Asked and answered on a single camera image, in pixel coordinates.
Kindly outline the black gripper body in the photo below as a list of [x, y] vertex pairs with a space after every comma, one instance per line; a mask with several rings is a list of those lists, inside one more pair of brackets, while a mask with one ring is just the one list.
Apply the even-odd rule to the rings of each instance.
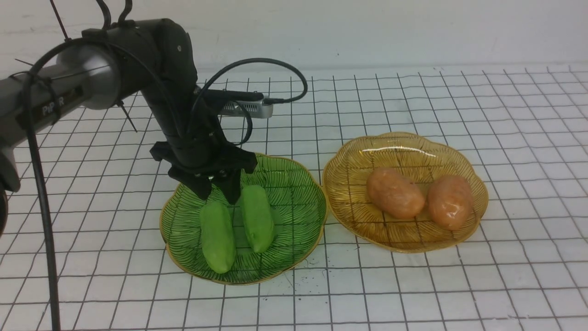
[[177, 182], [238, 183], [243, 172], [251, 174], [258, 165], [256, 154], [229, 142], [219, 125], [197, 126], [197, 132], [187, 137], [180, 137], [172, 122], [159, 126], [164, 141], [155, 143], [150, 153], [170, 165], [168, 176]]

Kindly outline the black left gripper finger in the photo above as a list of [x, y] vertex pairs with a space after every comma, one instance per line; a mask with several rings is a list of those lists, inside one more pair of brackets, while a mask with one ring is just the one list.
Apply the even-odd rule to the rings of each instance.
[[241, 169], [221, 170], [213, 176], [213, 184], [230, 205], [235, 205], [241, 197]]

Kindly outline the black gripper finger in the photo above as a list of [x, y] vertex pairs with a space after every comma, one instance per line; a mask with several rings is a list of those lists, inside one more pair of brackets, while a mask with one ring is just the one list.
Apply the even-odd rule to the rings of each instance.
[[212, 184], [208, 177], [187, 177], [183, 179], [183, 185], [202, 200], [207, 200], [212, 192]]

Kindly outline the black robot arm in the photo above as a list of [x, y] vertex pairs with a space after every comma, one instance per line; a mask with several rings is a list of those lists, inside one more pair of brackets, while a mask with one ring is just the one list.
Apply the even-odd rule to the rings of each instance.
[[106, 110], [143, 94], [165, 141], [151, 149], [171, 164], [169, 176], [206, 200], [219, 189], [231, 205], [241, 196], [241, 172], [256, 160], [223, 134], [223, 107], [250, 96], [197, 85], [189, 34], [170, 19], [128, 21], [87, 29], [47, 52], [28, 71], [1, 80], [1, 227], [8, 191], [21, 187], [14, 148], [28, 133], [56, 124], [78, 107]]

